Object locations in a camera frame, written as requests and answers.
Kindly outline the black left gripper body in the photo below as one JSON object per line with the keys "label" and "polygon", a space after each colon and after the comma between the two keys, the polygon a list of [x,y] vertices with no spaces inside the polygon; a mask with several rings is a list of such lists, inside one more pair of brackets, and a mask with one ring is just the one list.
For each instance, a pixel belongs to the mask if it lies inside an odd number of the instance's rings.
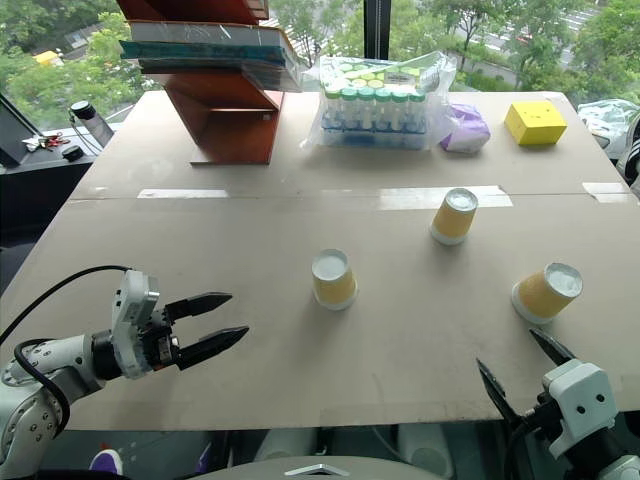
{"label": "black left gripper body", "polygon": [[153,371],[176,365],[180,358],[179,340],[173,335],[176,318],[170,308],[154,310],[142,326],[144,358]]}

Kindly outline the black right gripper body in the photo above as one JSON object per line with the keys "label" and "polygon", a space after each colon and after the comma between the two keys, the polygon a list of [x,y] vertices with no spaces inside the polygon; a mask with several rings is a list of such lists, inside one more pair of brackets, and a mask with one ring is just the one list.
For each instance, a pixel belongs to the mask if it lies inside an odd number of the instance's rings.
{"label": "black right gripper body", "polygon": [[526,432],[540,430],[548,441],[556,440],[562,433],[563,418],[558,402],[546,392],[536,397],[536,404],[521,417],[521,425]]}

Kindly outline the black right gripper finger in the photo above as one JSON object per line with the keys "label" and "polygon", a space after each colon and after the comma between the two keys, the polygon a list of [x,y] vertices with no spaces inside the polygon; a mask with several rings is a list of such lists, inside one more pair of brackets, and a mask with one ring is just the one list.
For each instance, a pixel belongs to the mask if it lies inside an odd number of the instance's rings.
{"label": "black right gripper finger", "polygon": [[573,352],[545,331],[530,328],[529,334],[555,366],[559,367],[576,359]]}
{"label": "black right gripper finger", "polygon": [[512,430],[523,429],[523,417],[509,404],[506,393],[494,374],[480,359],[476,359],[476,364],[485,390],[502,418]]}

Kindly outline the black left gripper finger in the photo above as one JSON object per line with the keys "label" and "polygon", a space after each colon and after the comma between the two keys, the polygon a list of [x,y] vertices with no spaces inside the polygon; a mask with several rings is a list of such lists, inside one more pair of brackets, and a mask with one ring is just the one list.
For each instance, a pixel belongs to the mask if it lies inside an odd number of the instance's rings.
{"label": "black left gripper finger", "polygon": [[217,309],[232,298],[229,293],[207,292],[166,304],[164,315],[167,319],[195,317]]}
{"label": "black left gripper finger", "polygon": [[192,345],[180,348],[175,365],[186,370],[217,356],[238,343],[248,331],[248,326],[240,326],[213,332]]}

